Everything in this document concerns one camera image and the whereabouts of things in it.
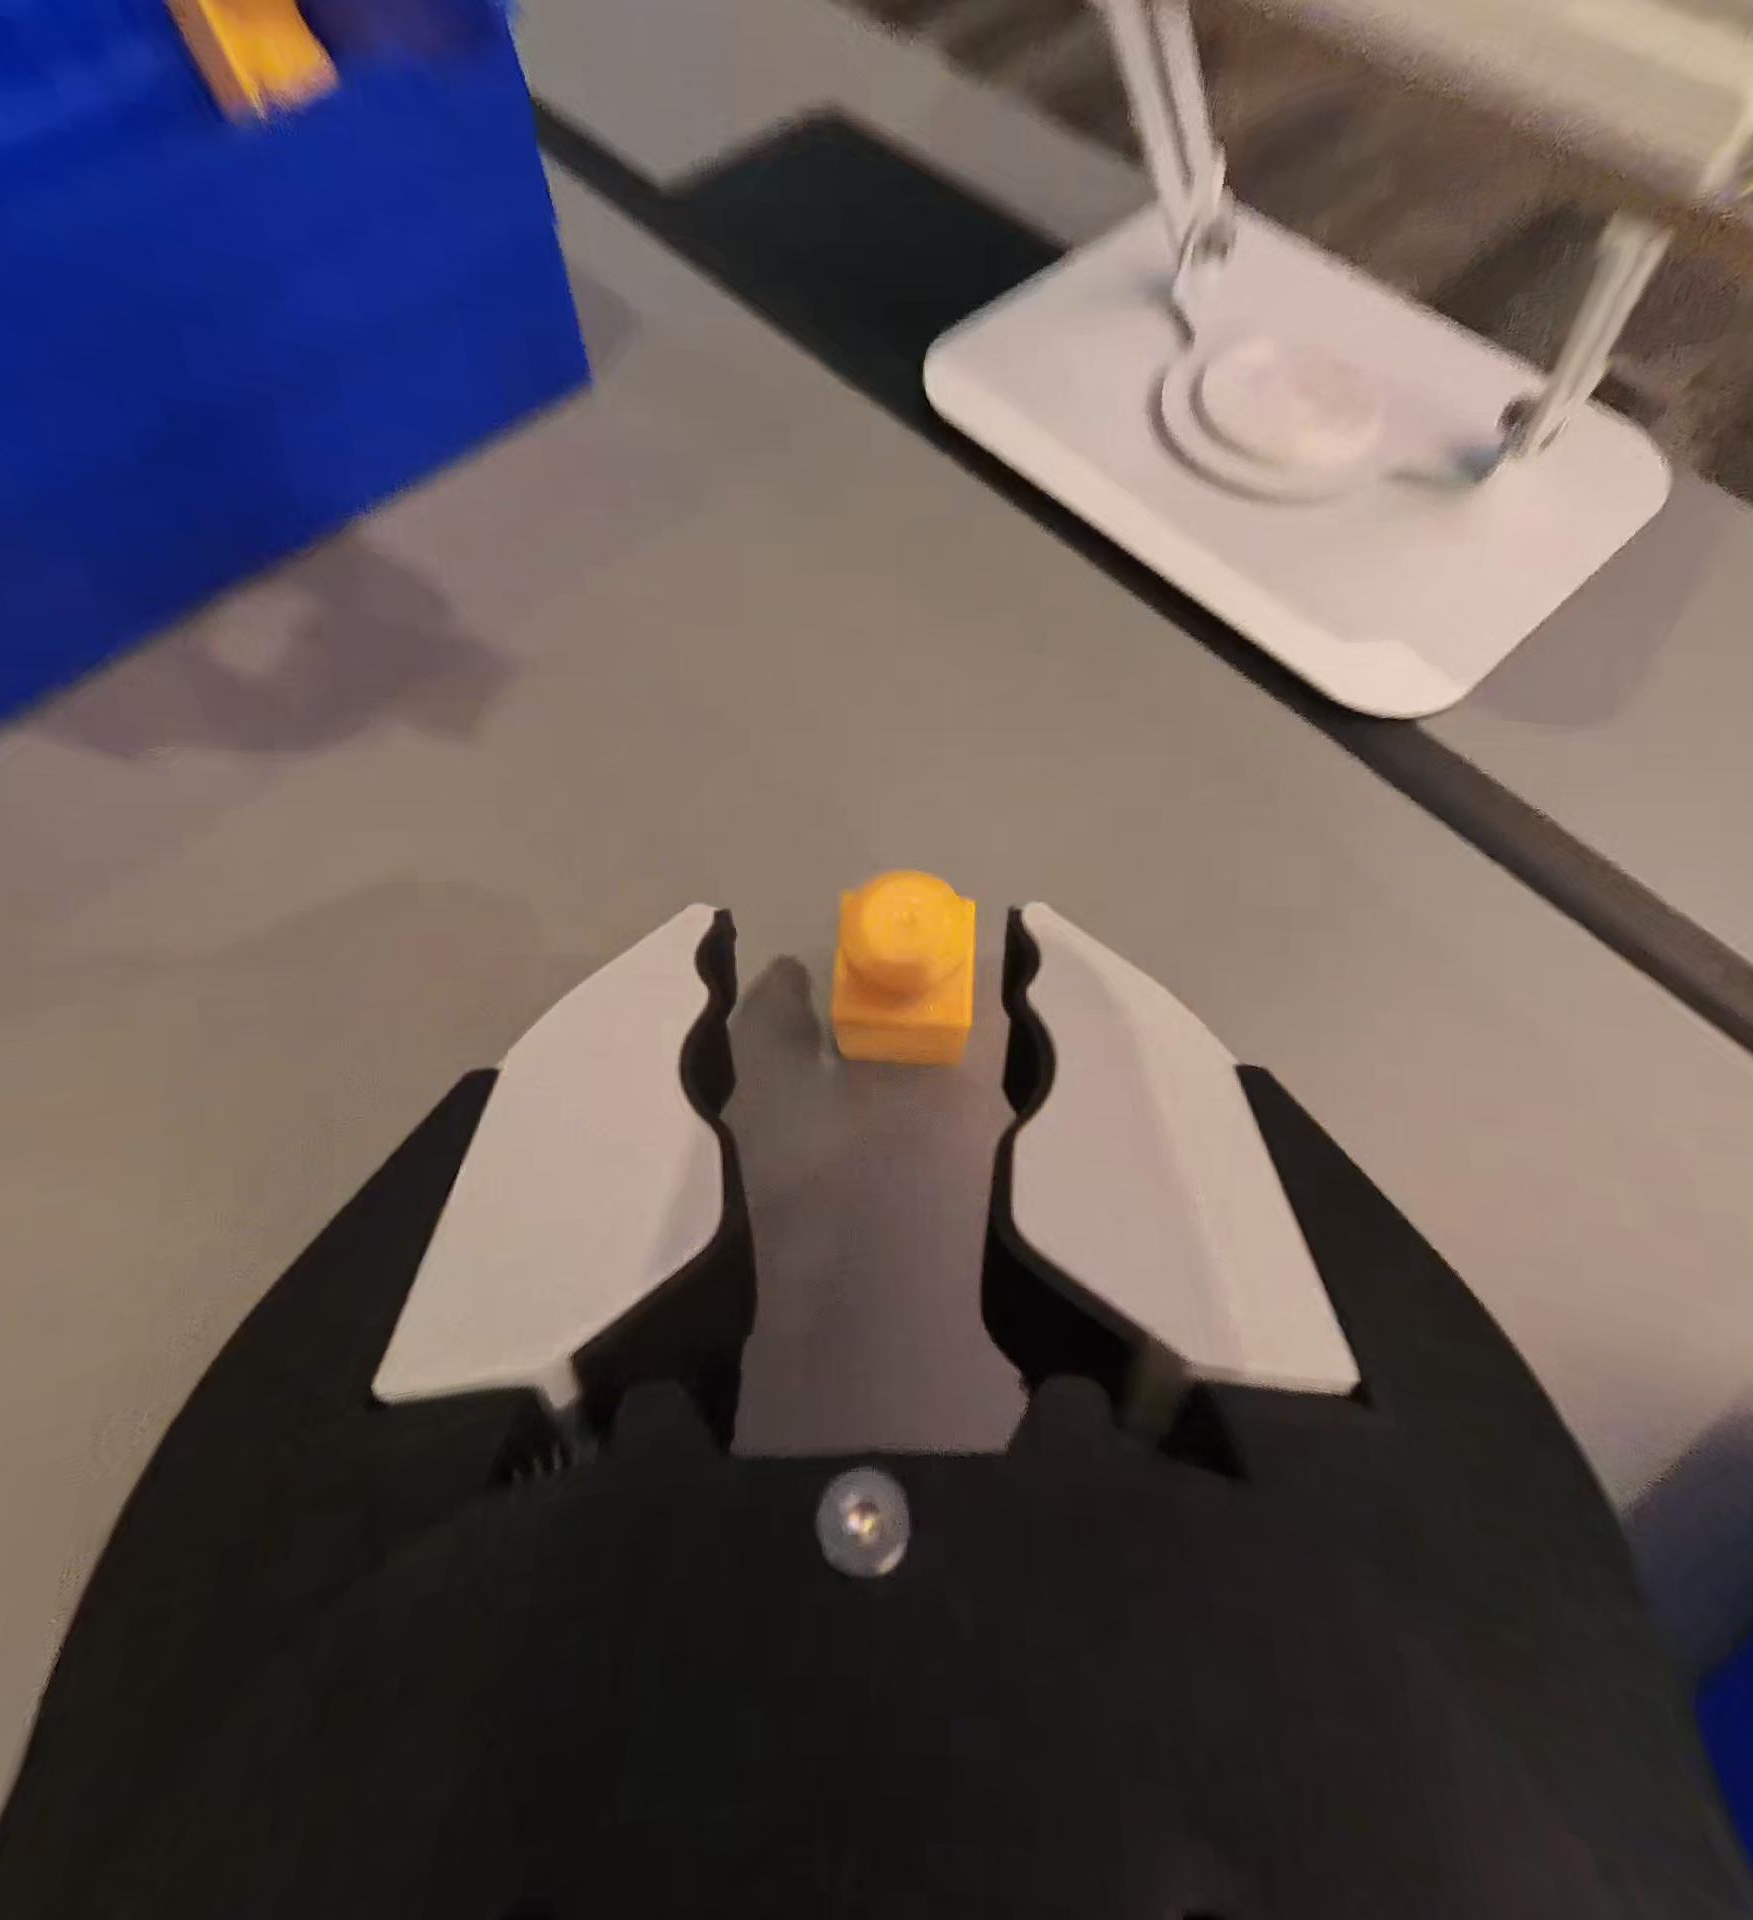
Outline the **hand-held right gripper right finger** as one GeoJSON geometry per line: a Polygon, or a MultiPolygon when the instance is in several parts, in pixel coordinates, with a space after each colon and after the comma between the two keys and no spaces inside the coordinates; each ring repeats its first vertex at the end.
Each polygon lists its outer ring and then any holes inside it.
{"type": "Polygon", "coordinates": [[[1159,1445],[1215,1386],[1351,1401],[1358,1361],[1235,1052],[1040,903],[1010,916],[1002,1001],[984,1319],[1022,1379],[1099,1379],[1159,1445]]]}

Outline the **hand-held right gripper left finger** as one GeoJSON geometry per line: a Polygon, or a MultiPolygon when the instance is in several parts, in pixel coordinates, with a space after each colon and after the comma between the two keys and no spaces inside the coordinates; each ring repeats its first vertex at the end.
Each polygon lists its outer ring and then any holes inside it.
{"type": "Polygon", "coordinates": [[[533,1395],[569,1433],[678,1385],[737,1428],[753,1233],[724,1125],[737,929],[692,904],[509,1048],[373,1380],[380,1405],[533,1395]]]}

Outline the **orange two-stud mega block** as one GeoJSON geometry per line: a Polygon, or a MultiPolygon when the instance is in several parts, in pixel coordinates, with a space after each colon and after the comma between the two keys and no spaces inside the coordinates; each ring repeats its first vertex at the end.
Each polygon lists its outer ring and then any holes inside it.
{"type": "Polygon", "coordinates": [[[338,84],[334,61],[297,3],[168,3],[165,10],[228,120],[268,120],[338,84]]]}

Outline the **white stand base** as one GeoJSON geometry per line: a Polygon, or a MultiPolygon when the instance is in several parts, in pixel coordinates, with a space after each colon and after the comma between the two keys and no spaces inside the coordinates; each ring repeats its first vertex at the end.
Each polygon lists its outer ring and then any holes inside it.
{"type": "Polygon", "coordinates": [[[1094,4],[1152,211],[946,331],[934,415],[1343,708],[1473,693],[1661,513],[1671,468],[1595,405],[1669,244],[1601,233],[1524,365],[1242,209],[1186,4],[1094,4]]]}

